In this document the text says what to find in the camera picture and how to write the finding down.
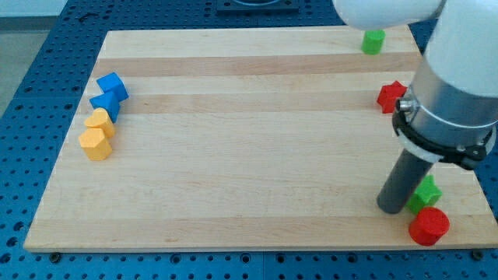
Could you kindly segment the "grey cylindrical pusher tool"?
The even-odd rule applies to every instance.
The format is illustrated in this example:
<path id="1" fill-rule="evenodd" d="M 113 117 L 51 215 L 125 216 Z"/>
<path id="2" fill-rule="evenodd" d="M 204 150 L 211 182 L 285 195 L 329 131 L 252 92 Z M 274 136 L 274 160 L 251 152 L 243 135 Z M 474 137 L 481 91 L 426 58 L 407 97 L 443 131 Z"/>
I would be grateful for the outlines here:
<path id="1" fill-rule="evenodd" d="M 404 149 L 377 196 L 377 206 L 388 214 L 399 213 L 432 166 Z"/>

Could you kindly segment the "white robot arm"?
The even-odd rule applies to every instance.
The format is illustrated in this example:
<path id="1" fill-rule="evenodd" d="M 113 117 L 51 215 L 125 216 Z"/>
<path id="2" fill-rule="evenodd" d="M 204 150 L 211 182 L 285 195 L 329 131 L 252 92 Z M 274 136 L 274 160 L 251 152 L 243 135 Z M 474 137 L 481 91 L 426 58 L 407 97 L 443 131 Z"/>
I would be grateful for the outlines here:
<path id="1" fill-rule="evenodd" d="M 333 0 L 359 30 L 436 19 L 415 76 L 395 102 L 393 129 L 404 149 L 377 205 L 402 210 L 434 163 L 475 169 L 497 137 L 497 3 L 487 0 Z"/>

